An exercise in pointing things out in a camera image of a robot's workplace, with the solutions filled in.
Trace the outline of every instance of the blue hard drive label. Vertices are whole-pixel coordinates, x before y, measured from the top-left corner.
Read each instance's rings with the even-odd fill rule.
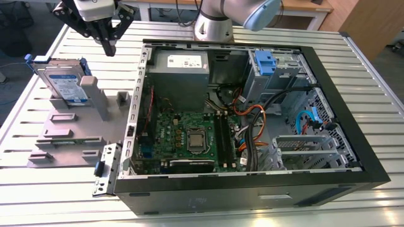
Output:
[[[79,86],[76,75],[49,75],[49,79],[55,85],[55,89],[67,102],[77,105],[87,102],[88,97],[83,88]]]

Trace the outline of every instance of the power supply label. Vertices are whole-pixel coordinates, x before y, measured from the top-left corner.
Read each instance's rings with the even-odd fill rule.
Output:
[[[79,86],[76,75],[49,75],[49,79],[65,101],[76,104],[87,102],[88,97]]]
[[[199,55],[169,55],[167,58],[169,68],[201,68],[203,57]]]

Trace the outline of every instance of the ram slot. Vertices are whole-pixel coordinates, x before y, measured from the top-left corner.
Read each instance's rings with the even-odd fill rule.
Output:
[[[221,120],[220,116],[216,115],[213,118],[213,126],[215,126],[215,137],[216,137],[217,161],[219,161],[219,165],[223,165],[225,163],[225,152],[223,145],[220,120]]]
[[[228,126],[228,121],[227,121],[227,116],[221,115],[220,119],[220,124],[221,124],[221,138],[223,138],[223,147],[224,147],[224,156],[225,156],[225,162],[227,162],[227,167],[232,166],[232,163],[235,162],[235,157],[233,157],[233,147],[232,147],[232,136],[231,136],[231,129]]]

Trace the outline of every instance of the wooden cabinet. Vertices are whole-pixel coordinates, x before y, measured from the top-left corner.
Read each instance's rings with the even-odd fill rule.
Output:
[[[328,0],[321,31],[348,32],[361,52],[373,60],[404,26],[404,0]]]

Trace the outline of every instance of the blue drive bay latch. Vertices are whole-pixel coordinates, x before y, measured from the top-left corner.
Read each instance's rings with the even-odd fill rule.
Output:
[[[256,51],[255,59],[260,67],[261,76],[272,76],[276,70],[276,59],[271,51]]]

